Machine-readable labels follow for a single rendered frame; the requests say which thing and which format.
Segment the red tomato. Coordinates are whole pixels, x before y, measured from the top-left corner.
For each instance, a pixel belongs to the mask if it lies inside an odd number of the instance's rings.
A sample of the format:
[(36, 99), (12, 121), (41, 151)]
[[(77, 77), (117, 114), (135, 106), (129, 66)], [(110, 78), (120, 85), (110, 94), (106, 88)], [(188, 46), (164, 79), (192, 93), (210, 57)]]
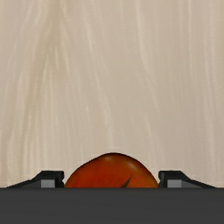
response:
[(65, 188), (78, 187), (158, 188), (158, 182), (133, 157), (106, 153), (80, 166), (65, 183)]

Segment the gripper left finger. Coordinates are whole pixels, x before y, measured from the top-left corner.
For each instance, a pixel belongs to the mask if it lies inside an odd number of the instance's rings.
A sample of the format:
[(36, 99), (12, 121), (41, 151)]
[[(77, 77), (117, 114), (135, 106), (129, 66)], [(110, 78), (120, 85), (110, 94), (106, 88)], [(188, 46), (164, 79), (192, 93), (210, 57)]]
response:
[(10, 185), (10, 188), (63, 188), (63, 171), (41, 171), (34, 178)]

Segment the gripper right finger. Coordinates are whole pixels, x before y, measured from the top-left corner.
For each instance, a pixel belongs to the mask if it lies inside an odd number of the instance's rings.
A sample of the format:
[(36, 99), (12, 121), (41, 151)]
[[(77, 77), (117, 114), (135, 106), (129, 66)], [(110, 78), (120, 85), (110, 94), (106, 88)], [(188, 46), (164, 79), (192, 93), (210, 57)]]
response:
[(182, 171), (159, 171), (158, 178), (162, 188), (212, 188), (211, 185), (188, 178)]

